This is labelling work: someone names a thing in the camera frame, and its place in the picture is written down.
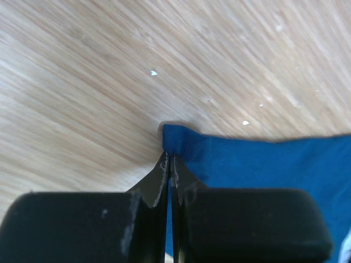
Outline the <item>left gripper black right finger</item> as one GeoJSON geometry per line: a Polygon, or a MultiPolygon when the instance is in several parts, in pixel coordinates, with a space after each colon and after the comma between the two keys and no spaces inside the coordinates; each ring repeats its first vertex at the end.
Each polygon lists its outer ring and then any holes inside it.
{"type": "Polygon", "coordinates": [[[324,262],[333,241],[311,195],[286,188],[206,186],[170,162],[175,262],[324,262]]]}

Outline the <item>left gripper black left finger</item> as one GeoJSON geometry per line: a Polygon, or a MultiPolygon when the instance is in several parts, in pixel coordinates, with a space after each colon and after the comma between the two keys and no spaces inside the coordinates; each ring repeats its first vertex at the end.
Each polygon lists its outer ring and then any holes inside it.
{"type": "Polygon", "coordinates": [[[1,262],[164,262],[169,156],[126,192],[30,192],[1,223],[1,262]]]}

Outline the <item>blue t shirt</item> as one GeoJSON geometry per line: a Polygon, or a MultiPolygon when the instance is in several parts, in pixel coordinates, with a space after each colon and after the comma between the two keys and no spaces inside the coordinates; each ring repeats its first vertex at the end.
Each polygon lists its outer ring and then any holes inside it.
{"type": "Polygon", "coordinates": [[[334,252],[350,254],[350,136],[283,142],[227,139],[185,126],[163,126],[162,146],[182,156],[189,170],[210,187],[298,188],[318,203],[334,252]]]}

